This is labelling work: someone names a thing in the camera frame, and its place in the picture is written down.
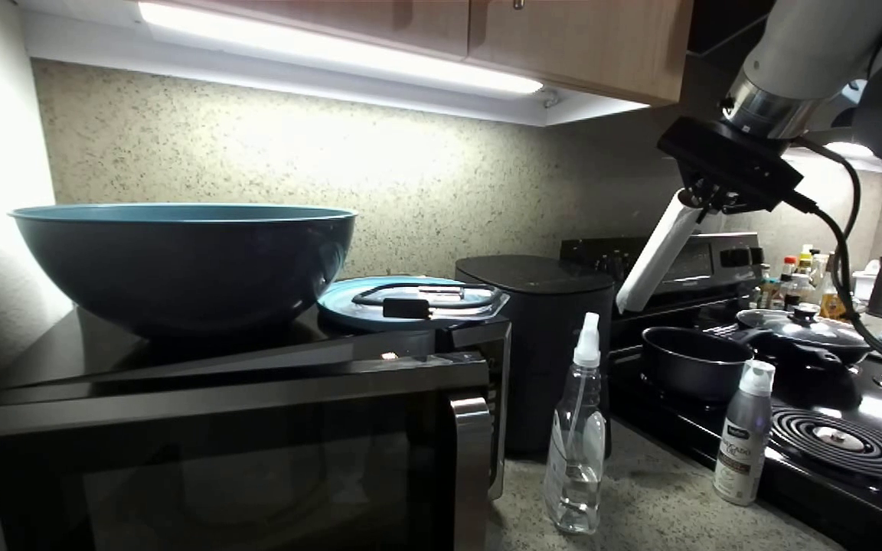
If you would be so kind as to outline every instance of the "teal bowl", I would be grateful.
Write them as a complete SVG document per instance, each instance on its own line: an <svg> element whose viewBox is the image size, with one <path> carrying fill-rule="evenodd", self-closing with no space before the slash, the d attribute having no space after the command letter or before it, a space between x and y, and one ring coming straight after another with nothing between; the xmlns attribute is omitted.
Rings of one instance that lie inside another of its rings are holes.
<svg viewBox="0 0 882 551"><path fill-rule="evenodd" d="M18 209L49 279L147 340L269 340L346 260L353 213L301 204L110 202Z"/></svg>

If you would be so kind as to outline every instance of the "white bottle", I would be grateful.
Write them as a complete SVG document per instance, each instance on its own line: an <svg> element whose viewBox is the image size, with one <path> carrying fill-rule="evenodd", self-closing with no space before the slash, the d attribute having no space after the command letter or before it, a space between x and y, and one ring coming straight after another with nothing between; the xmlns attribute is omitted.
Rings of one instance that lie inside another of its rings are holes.
<svg viewBox="0 0 882 551"><path fill-rule="evenodd" d="M714 489L725 501L750 504L755 498L770 436L770 385L774 365L750 359L729 402L714 468Z"/></svg>
<svg viewBox="0 0 882 551"><path fill-rule="evenodd" d="M596 533L607 423L599 417L596 313L585 315L553 409L542 495L559 533Z"/></svg>

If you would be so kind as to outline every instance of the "microwave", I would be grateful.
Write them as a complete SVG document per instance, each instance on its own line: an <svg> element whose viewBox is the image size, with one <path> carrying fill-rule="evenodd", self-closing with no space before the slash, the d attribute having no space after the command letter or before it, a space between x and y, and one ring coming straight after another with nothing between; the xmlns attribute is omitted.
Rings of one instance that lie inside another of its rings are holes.
<svg viewBox="0 0 882 551"><path fill-rule="evenodd" d="M0 551L483 548L506 340L487 321L60 380L47 346L41 380L0 389Z"/></svg>

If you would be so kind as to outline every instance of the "bottle cap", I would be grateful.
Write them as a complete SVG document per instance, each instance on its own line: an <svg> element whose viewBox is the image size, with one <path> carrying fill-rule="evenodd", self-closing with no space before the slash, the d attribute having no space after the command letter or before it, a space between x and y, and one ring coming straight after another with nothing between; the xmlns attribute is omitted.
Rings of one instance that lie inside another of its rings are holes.
<svg viewBox="0 0 882 551"><path fill-rule="evenodd" d="M742 393L744 395L770 395L774 389L774 365L750 359L744 360Z"/></svg>
<svg viewBox="0 0 882 551"><path fill-rule="evenodd" d="M599 366L596 313L585 313L582 338L571 346L574 366Z"/></svg>

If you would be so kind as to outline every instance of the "spray bottle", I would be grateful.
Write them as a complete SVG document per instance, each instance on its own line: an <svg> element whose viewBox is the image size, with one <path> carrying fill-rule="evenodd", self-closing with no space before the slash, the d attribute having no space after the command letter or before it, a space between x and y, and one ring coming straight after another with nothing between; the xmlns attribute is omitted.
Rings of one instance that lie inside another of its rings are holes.
<svg viewBox="0 0 882 551"><path fill-rule="evenodd" d="M596 533L607 423L599 412L596 313L585 315L563 398L553 409L542 495L559 533Z"/></svg>

